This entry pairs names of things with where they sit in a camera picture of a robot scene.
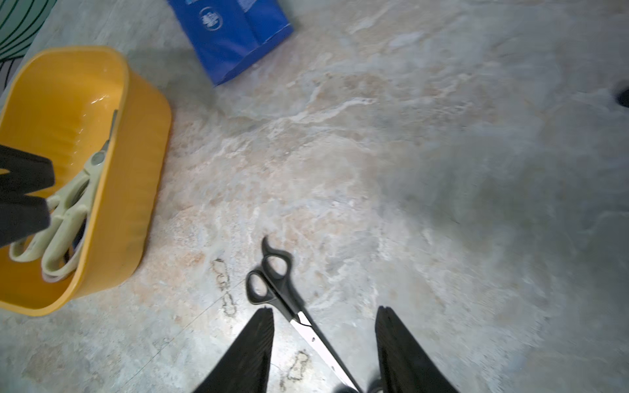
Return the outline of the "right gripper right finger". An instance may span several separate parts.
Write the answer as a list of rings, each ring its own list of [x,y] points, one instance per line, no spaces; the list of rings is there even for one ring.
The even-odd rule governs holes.
[[[378,308],[375,322],[380,379],[376,392],[457,393],[391,307]]]

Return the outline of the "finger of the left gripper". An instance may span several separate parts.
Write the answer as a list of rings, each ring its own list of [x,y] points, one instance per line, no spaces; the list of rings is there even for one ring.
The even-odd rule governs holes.
[[[28,194],[50,188],[55,183],[52,162],[41,156],[1,146],[1,191]]]
[[[1,194],[1,247],[6,247],[50,225],[47,201],[37,196]]]

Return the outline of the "blue snack packet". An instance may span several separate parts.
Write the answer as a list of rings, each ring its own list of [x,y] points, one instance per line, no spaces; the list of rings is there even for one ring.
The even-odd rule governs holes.
[[[215,86],[240,75],[293,33],[276,0],[170,1],[169,6]]]

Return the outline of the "black hair scissors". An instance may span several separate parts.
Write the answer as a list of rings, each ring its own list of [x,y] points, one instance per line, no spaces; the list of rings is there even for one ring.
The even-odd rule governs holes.
[[[320,356],[324,363],[352,392],[361,388],[329,344],[319,327],[311,320],[304,302],[296,292],[292,280],[293,257],[289,252],[273,248],[268,237],[261,241],[262,259],[247,274],[247,299],[255,306],[270,305],[280,312],[299,335]]]

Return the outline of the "cream kitchen shears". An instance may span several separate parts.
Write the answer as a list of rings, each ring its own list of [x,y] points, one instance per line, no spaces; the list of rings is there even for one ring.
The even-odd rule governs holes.
[[[9,257],[14,262],[40,260],[47,283],[68,278],[78,267],[109,144],[106,141],[73,180],[47,199],[48,228],[10,244]]]

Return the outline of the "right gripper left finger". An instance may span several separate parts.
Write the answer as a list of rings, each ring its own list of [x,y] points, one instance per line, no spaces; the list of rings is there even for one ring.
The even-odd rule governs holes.
[[[194,392],[261,392],[267,391],[274,315],[261,308]]]

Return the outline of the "yellow storage box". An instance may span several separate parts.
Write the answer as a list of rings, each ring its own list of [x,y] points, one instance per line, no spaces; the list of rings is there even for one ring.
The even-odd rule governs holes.
[[[123,283],[142,259],[172,114],[165,96],[116,50],[47,49],[21,67],[1,113],[1,143],[52,162],[56,185],[108,145],[85,245],[75,272],[44,281],[38,261],[1,250],[1,306],[43,316]]]

